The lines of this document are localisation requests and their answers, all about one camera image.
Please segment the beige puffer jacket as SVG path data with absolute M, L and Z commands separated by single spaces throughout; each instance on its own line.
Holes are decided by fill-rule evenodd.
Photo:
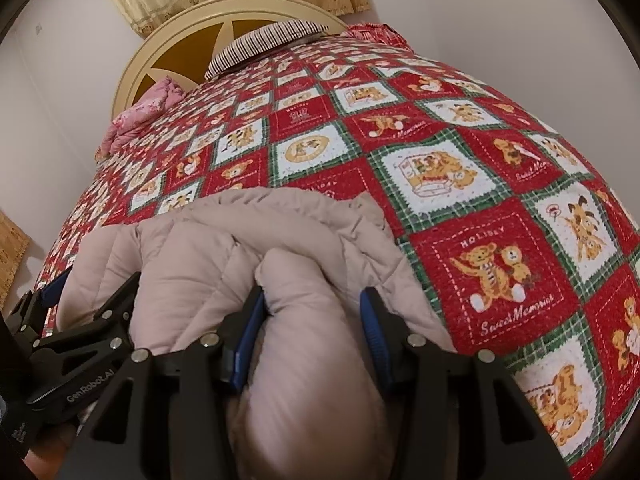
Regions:
M 179 351 L 239 311 L 254 286 L 269 318 L 227 411 L 245 479 L 379 479 L 393 445 L 359 318 L 372 287 L 413 333 L 452 349 L 380 206 L 298 188 L 228 190 L 81 242 L 56 324 L 87 324 L 130 277 L 134 344 Z

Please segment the red patchwork teddy bear quilt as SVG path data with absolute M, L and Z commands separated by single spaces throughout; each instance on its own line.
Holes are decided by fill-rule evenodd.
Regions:
M 639 405 L 639 227 L 550 126 L 483 81 L 346 37 L 206 81 L 111 155 L 40 273 L 82 238 L 228 188 L 381 206 L 461 351 L 506 358 L 576 479 Z

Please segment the pink folded blanket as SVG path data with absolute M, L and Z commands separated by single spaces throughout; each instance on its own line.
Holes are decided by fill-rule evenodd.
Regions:
M 143 129 L 168 108 L 186 97 L 186 92 L 173 79 L 165 76 L 143 93 L 138 102 L 123 110 L 111 122 L 94 154 L 97 164 L 115 155 L 125 144 L 140 136 Z

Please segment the cream wooden headboard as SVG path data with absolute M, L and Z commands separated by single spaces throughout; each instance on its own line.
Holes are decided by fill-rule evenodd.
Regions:
M 208 0 L 182 11 L 143 41 L 126 66 L 111 115 L 139 101 L 157 81 L 169 77 L 186 91 L 204 82 L 212 56 L 253 29 L 274 22 L 307 20 L 339 34 L 346 24 L 303 0 Z

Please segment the red plaid cloth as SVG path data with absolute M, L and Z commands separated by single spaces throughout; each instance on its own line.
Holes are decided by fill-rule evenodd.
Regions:
M 390 27 L 389 24 L 378 23 L 357 23 L 350 24 L 344 32 L 340 33 L 341 37 L 358 39 L 374 44 L 384 44 L 387 47 L 393 47 L 413 53 L 413 48 L 409 46 L 408 41 L 397 30 Z

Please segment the striped pillow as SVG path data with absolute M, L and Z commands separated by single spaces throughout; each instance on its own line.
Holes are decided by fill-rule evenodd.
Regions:
M 207 66 L 204 78 L 213 80 L 253 58 L 296 44 L 296 42 L 320 38 L 327 31 L 326 25 L 306 20 L 274 22 L 253 29 L 214 54 Z

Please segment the brown wooden furniture piece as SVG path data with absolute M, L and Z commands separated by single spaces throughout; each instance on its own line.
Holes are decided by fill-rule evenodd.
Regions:
M 0 212 L 0 300 L 1 307 L 14 282 L 15 275 L 30 244 L 30 237 L 3 211 Z

